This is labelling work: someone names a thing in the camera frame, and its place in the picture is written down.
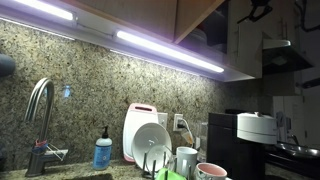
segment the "coffee maker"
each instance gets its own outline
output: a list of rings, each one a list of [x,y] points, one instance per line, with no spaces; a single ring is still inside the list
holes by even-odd
[[[231,179],[265,179],[264,144],[276,144],[276,119],[259,113],[209,113],[207,162]]]

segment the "white cutting board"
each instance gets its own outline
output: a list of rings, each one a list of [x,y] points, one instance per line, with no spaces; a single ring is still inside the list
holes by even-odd
[[[126,161],[134,162],[131,149],[133,137],[141,126],[150,122],[159,124],[155,107],[139,103],[130,105],[123,128],[123,156]]]

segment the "blue soap bottle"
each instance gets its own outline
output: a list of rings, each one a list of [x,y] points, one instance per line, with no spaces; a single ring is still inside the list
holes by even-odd
[[[108,135],[108,126],[105,127],[105,131],[102,137],[96,142],[93,158],[93,169],[102,171],[105,170],[110,162],[112,140]]]

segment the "cable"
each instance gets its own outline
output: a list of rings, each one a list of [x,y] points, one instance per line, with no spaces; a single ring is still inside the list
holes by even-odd
[[[300,23],[301,23],[301,29],[305,32],[311,32],[311,31],[315,31],[315,30],[320,30],[320,25],[318,26],[314,26],[311,28],[307,28],[305,25],[305,18],[306,18],[306,13],[307,13],[307,0],[302,0],[302,7],[298,4],[297,1],[295,1],[294,3],[296,5],[296,7],[298,8],[298,10],[300,11],[300,15],[301,15],[301,19],[300,19]]]
[[[184,128],[186,128],[186,129],[189,131],[189,133],[190,133],[191,140],[192,140],[191,147],[193,147],[193,145],[194,145],[194,139],[193,139],[193,135],[192,135],[192,133],[191,133],[191,130],[190,130],[190,128],[189,128],[189,125],[188,125],[187,121],[186,121],[185,119],[179,119],[179,120],[182,120],[182,121],[184,122],[184,124],[186,125],[186,127],[184,127]]]

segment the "white appliance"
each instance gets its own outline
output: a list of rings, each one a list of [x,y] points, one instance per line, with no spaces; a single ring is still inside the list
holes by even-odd
[[[242,113],[237,118],[237,137],[248,141],[277,144],[277,123],[271,116]]]

